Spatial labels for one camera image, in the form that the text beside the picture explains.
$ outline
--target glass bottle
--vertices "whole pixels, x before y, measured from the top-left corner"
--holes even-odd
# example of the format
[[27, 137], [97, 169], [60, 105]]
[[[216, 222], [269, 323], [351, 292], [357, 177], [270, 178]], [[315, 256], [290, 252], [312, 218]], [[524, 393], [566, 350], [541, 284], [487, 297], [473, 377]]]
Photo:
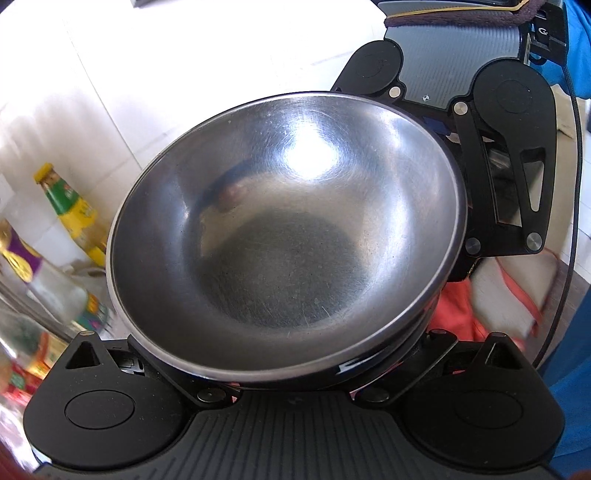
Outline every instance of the glass bottle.
[[23, 242], [6, 219], [0, 220], [0, 253], [71, 337], [82, 330], [97, 332], [104, 339], [111, 337], [105, 331], [111, 319], [109, 309]]
[[67, 343], [27, 316], [0, 309], [0, 343], [24, 371], [45, 378]]
[[43, 188], [76, 245], [94, 263], [104, 267], [109, 231], [99, 222], [97, 211], [56, 173], [51, 163], [44, 164], [34, 180]]

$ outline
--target white wall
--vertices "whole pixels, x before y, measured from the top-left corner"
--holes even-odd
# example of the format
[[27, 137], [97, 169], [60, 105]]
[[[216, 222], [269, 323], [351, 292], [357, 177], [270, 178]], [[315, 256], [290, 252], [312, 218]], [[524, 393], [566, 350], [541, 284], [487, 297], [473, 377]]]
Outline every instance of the white wall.
[[16, 0], [0, 15], [7, 218], [52, 262], [84, 259], [32, 179], [43, 163], [111, 220], [177, 136], [240, 103], [330, 88], [383, 19], [368, 0]]

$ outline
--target condiment bottle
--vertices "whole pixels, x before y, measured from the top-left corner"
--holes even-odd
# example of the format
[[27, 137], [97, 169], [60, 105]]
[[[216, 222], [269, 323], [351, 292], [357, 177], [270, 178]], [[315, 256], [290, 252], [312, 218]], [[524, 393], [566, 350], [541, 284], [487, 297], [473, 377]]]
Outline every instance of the condiment bottle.
[[97, 211], [56, 173], [51, 163], [44, 164], [33, 178], [43, 188], [72, 240], [94, 263], [104, 267], [109, 232], [99, 222]]

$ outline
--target orange cloth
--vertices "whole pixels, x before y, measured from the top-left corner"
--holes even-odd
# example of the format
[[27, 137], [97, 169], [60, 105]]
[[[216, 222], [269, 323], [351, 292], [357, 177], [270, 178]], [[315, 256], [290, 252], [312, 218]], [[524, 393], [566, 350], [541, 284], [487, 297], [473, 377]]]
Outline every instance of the orange cloth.
[[489, 332], [474, 316], [471, 297], [472, 285], [469, 278], [447, 283], [441, 291], [427, 330], [441, 328], [452, 332], [460, 341], [483, 342]]

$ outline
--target yellow bottle cap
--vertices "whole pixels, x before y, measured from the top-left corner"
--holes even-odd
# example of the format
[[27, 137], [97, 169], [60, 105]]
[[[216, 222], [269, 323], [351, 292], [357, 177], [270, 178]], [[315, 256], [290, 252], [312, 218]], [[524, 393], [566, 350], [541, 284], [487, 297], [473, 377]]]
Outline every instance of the yellow bottle cap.
[[51, 170], [53, 170], [52, 163], [44, 164], [39, 170], [37, 170], [37, 173], [33, 175], [33, 180], [35, 180], [35, 183], [41, 183], [41, 181], [47, 176], [47, 174]]

